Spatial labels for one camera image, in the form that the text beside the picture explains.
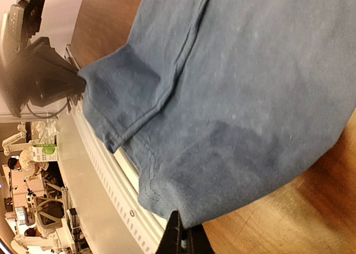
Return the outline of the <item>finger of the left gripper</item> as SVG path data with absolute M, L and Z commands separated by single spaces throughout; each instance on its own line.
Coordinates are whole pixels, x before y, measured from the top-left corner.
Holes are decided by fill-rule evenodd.
M 44 107 L 85 91 L 86 81 L 78 69 L 62 58 L 54 48 L 41 44 L 36 51 L 36 106 Z

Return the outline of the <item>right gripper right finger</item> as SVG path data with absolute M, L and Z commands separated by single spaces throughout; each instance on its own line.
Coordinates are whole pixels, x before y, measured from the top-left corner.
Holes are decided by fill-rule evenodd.
M 187 252 L 188 254 L 215 254 L 203 225 L 187 230 Z

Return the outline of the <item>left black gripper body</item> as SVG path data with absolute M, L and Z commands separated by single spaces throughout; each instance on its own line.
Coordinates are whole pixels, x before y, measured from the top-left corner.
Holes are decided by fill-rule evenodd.
M 48 37 L 30 44 L 1 70 L 1 93 L 10 114 L 20 118 L 29 102 L 46 107 L 56 101 L 56 50 Z

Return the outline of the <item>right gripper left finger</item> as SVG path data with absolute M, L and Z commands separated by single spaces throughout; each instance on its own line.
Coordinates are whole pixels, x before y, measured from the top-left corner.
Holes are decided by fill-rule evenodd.
M 178 211 L 173 211 L 167 222 L 164 234 L 159 244 L 159 254 L 188 253 L 187 232 L 182 226 Z

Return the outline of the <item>blue polo shirt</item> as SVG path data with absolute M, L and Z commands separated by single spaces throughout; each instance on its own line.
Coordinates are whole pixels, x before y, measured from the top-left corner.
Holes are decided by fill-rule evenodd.
M 355 109 L 355 0 L 142 0 L 127 43 L 78 75 L 140 205 L 192 227 L 335 145 Z

